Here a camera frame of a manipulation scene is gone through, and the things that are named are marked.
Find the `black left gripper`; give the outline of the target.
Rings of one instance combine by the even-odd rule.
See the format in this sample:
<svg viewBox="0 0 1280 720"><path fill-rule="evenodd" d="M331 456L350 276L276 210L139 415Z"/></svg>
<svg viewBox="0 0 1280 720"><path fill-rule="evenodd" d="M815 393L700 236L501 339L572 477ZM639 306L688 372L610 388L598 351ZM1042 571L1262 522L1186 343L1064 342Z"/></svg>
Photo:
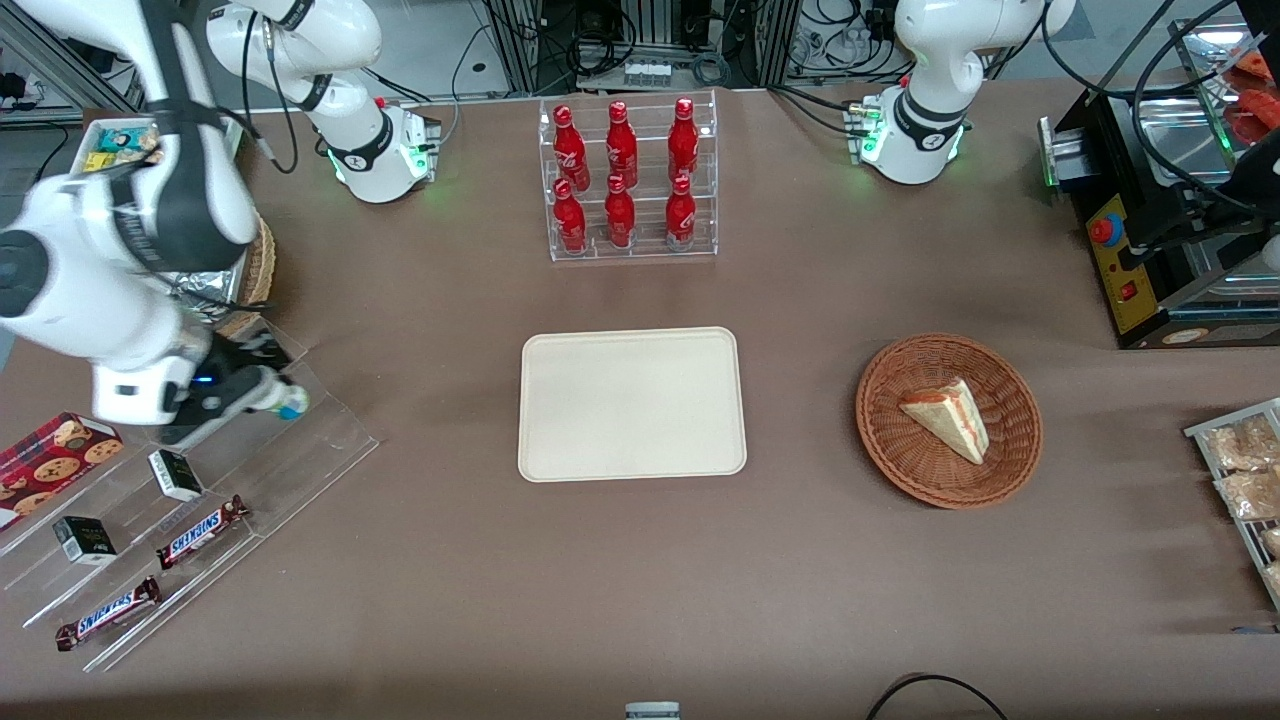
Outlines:
<svg viewBox="0 0 1280 720"><path fill-rule="evenodd" d="M1117 263L1133 272L1157 252L1226 238L1217 251L1225 272L1249 261L1262 249L1262 231L1277 225L1279 217L1279 129L1270 131L1238 159L1228 181L1228 196L1249 211L1226 202L1199 199L1151 199L1125 206L1126 247L1117 251Z"/></svg>

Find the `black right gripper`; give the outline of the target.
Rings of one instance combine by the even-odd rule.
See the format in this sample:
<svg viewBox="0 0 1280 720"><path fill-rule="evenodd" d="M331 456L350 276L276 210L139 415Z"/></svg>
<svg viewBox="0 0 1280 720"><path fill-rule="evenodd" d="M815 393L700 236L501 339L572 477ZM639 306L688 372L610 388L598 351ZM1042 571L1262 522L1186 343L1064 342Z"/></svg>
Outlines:
<svg viewBox="0 0 1280 720"><path fill-rule="evenodd" d="M259 410L250 396L269 382L269 369L285 375L293 357L273 332L252 332L239 340L211 337L204 360L184 383L168 382L161 409L173 419L157 428L157 442L170 448L189 448L236 418Z"/></svg>

